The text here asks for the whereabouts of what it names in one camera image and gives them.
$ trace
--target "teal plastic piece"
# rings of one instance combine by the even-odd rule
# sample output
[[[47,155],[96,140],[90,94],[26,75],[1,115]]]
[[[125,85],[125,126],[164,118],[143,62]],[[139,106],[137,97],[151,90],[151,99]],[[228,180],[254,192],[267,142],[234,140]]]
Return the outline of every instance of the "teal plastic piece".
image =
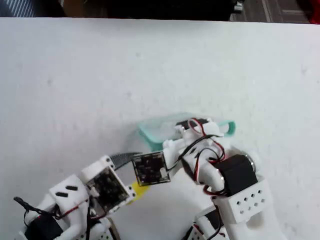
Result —
[[[138,124],[138,131],[142,136],[142,139],[151,148],[151,151],[161,151],[165,140],[176,140],[179,138],[179,135],[175,131],[176,124],[193,117],[207,118],[207,116],[203,117],[198,116],[197,114],[184,112],[145,120]],[[234,121],[217,121],[217,125],[221,129],[227,128],[227,132],[224,133],[225,137],[232,137],[236,132],[236,123]]]

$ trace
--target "white robot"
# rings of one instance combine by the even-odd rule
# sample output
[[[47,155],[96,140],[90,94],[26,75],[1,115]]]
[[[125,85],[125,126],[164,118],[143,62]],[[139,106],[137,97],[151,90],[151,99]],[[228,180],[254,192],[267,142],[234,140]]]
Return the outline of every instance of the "white robot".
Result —
[[[162,151],[135,155],[132,164],[140,186],[168,183],[183,168],[210,195],[213,206],[195,216],[184,239],[286,240],[259,156],[233,145],[210,118],[191,118],[175,129],[177,138],[166,140]],[[135,196],[104,156],[51,188],[36,208],[15,198],[26,210],[26,227],[15,239],[119,239],[108,216]]]

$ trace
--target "table surface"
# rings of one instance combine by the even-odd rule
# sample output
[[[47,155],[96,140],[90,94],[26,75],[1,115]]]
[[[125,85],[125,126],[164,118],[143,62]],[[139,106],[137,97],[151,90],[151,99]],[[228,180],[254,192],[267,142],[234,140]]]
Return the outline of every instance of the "table surface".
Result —
[[[235,120],[235,139],[264,159],[287,238],[320,235],[320,26],[0,18],[0,33],[1,239],[23,225],[14,196],[36,205],[132,150],[139,121],[180,112]],[[114,221],[124,240],[177,240],[209,204],[180,172]]]

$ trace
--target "circuit board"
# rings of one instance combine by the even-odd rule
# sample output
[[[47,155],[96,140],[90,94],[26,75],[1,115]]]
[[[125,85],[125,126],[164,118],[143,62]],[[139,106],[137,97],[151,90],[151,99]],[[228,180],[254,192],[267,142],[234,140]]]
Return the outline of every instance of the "circuit board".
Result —
[[[129,195],[114,173],[106,168],[88,183],[99,193],[97,201],[106,212],[125,201]]]
[[[135,155],[131,158],[136,179],[140,186],[170,182],[162,151]]]

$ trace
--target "yellow tag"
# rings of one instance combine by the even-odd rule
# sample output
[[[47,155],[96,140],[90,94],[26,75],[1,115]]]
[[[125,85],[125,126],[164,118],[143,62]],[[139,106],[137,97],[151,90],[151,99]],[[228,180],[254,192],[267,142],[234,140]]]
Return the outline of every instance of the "yellow tag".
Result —
[[[129,202],[128,204],[131,204],[134,201],[137,201],[138,199],[140,199],[147,192],[147,190],[150,188],[150,186],[139,186],[137,181],[132,183],[131,186],[134,189],[136,195],[135,195],[135,198],[131,202]]]

